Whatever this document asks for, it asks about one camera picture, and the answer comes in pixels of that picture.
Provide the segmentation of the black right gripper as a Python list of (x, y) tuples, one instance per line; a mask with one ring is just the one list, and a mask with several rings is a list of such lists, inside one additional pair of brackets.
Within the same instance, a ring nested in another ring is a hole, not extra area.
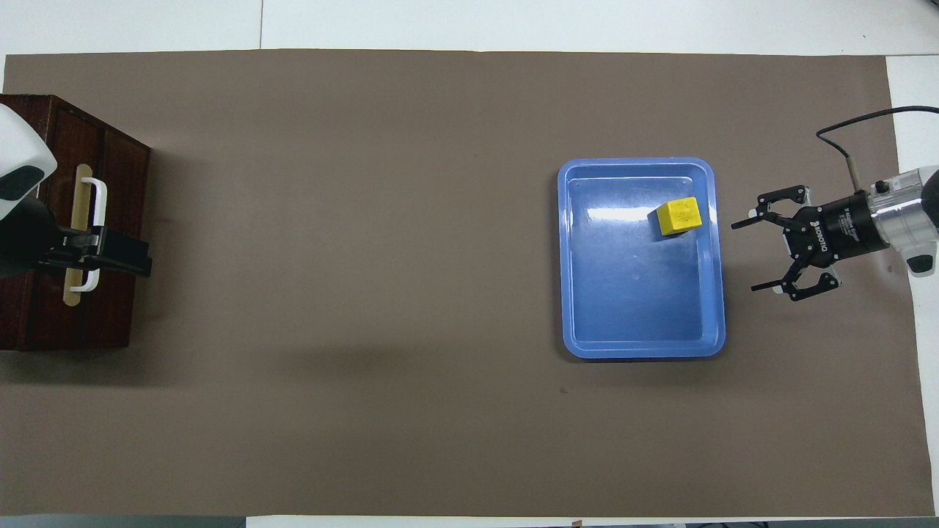
[[(811, 287), (801, 287), (799, 280), (807, 268), (815, 267), (813, 262), (848, 260), (888, 248), (873, 221), (868, 191), (858, 191), (818, 207), (809, 205), (809, 197), (811, 190), (805, 185), (760, 194), (748, 217), (731, 225), (732, 230), (740, 230), (767, 221), (784, 229), (792, 264), (781, 279), (752, 285), (753, 292), (772, 290), (789, 300), (801, 301), (836, 290), (841, 287), (841, 278), (832, 266), (822, 268), (817, 283)], [(793, 217), (785, 217), (772, 211), (772, 205), (782, 201), (802, 207)]]

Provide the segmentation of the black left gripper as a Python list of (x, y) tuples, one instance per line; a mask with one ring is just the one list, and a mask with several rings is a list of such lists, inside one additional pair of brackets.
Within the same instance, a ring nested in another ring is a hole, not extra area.
[(106, 225), (94, 225), (94, 241), (87, 254), (66, 248), (70, 231), (57, 224), (56, 216), (36, 197), (24, 197), (1, 221), (1, 278), (7, 279), (40, 268), (41, 271), (98, 268), (151, 277), (150, 244)]

